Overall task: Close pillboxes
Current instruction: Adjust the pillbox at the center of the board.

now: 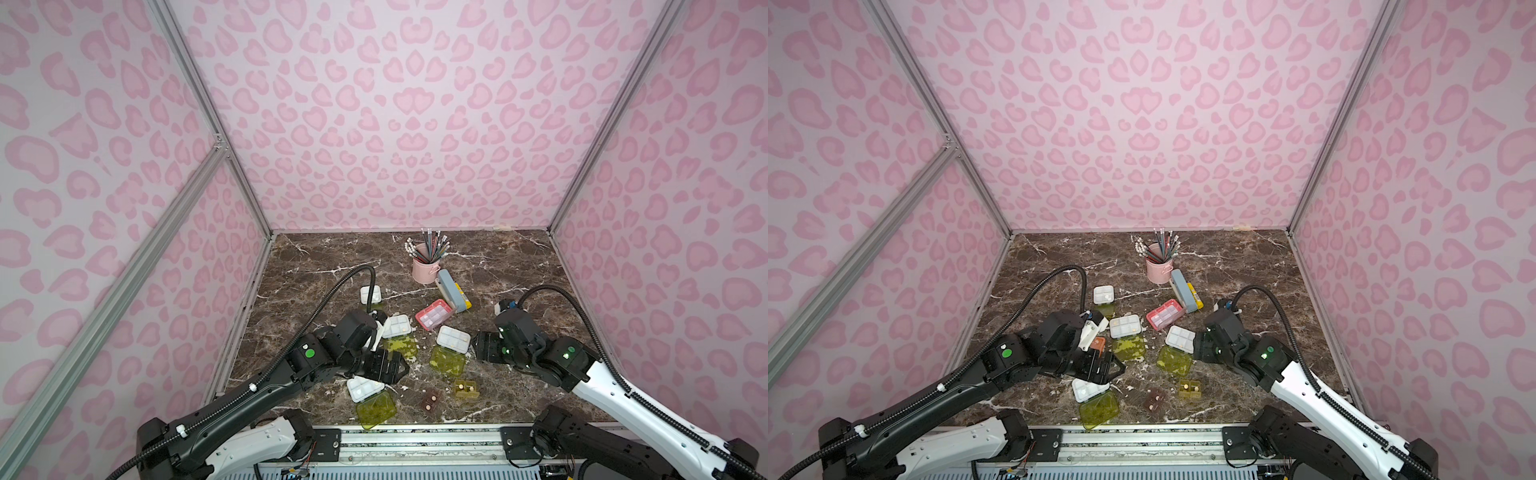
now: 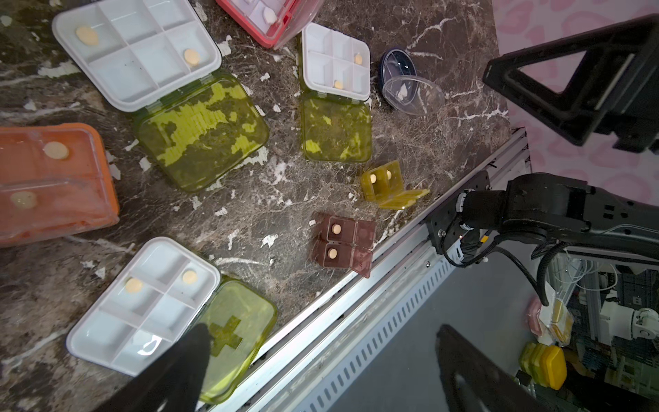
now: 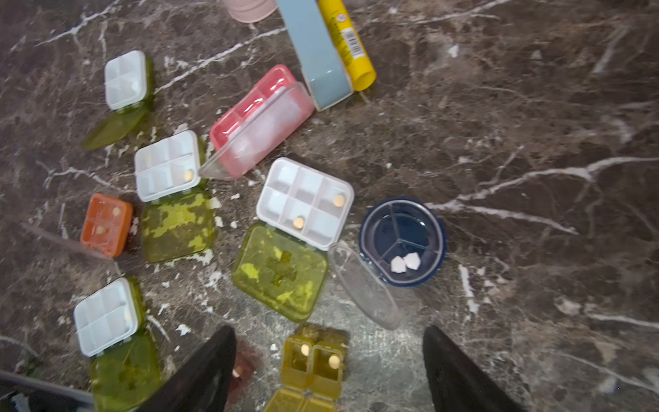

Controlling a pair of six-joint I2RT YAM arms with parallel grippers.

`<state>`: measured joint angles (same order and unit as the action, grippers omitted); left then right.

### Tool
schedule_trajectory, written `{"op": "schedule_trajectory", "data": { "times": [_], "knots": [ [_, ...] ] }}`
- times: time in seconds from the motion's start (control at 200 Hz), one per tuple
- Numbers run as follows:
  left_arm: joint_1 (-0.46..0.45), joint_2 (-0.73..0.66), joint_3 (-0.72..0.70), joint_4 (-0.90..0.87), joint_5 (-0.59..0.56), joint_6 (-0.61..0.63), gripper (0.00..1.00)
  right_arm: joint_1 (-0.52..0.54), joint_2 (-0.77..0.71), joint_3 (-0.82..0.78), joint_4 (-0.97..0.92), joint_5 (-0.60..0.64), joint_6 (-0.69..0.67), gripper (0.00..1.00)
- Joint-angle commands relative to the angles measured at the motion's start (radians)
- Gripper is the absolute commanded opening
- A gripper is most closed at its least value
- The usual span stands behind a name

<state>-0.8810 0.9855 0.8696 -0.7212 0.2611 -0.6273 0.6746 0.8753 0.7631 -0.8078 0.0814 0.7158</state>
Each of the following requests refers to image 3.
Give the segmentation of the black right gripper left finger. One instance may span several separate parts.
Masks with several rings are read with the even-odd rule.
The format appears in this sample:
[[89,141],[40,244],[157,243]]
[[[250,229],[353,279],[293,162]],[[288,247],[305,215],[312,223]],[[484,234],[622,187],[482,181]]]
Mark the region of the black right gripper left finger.
[[139,411],[223,411],[226,408],[237,339],[225,325],[204,343]]

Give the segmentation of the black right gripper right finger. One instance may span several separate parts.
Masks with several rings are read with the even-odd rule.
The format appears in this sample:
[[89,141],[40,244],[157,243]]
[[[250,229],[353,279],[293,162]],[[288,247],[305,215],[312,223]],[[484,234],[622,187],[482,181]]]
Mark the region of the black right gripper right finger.
[[523,408],[435,325],[425,330],[423,359],[437,411],[521,411]]

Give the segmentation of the pink red rectangular pillbox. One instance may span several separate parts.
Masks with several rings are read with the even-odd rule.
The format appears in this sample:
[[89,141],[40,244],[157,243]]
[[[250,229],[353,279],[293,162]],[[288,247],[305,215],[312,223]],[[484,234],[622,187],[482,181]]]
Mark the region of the pink red rectangular pillbox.
[[315,111],[310,94],[285,65],[268,71],[209,132],[216,152],[199,169],[210,180],[237,180]]

